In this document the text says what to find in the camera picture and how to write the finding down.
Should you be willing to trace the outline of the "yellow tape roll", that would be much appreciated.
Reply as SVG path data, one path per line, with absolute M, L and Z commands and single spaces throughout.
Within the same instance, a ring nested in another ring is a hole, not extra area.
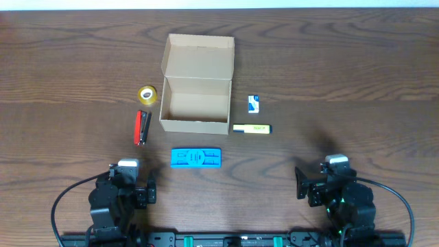
M 156 102 L 157 92 L 153 86 L 144 86 L 138 91 L 138 99 L 144 105 L 150 105 Z

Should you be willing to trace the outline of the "red black stapler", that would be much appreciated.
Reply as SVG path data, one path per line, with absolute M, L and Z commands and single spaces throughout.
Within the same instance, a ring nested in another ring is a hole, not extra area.
M 134 144 L 142 146 L 147 140 L 147 134 L 152 119 L 152 114 L 142 110 L 137 111 L 134 127 Z

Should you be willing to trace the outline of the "blue white staples box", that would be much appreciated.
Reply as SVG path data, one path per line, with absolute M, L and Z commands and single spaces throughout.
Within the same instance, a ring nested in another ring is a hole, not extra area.
M 259 96 L 249 95 L 248 96 L 248 113 L 257 114 L 259 113 Z

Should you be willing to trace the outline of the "brown cardboard box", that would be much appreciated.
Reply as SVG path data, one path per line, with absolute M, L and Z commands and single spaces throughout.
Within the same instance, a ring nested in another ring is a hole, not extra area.
M 229 133 L 235 39 L 170 34 L 159 121 L 166 132 Z

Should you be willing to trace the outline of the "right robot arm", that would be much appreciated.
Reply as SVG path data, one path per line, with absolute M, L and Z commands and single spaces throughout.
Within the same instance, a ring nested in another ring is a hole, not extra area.
M 296 197 L 308 198 L 311 207 L 324 206 L 335 231 L 348 239 L 366 238 L 375 230 L 376 207 L 372 189 L 357 182 L 348 157 L 332 154 L 320 164 L 320 178 L 295 168 Z

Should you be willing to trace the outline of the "blue plastic holder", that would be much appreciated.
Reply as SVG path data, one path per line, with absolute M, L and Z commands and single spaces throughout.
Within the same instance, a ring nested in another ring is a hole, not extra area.
M 170 167 L 174 169 L 217 169 L 222 166 L 219 148 L 176 148 L 171 150 Z

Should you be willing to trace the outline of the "yellow highlighter pen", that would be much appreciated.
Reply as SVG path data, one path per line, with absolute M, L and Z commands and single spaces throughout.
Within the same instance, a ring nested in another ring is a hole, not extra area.
M 247 134 L 270 134 L 272 127 L 266 124 L 234 124 L 233 131 Z

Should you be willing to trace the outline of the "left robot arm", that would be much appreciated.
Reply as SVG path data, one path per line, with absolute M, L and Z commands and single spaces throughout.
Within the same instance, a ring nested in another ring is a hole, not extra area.
M 96 242 L 128 242 L 134 237 L 134 212 L 156 202 L 153 176 L 146 186 L 137 185 L 140 164 L 136 158 L 124 158 L 97 177 L 95 189 L 88 197 Z

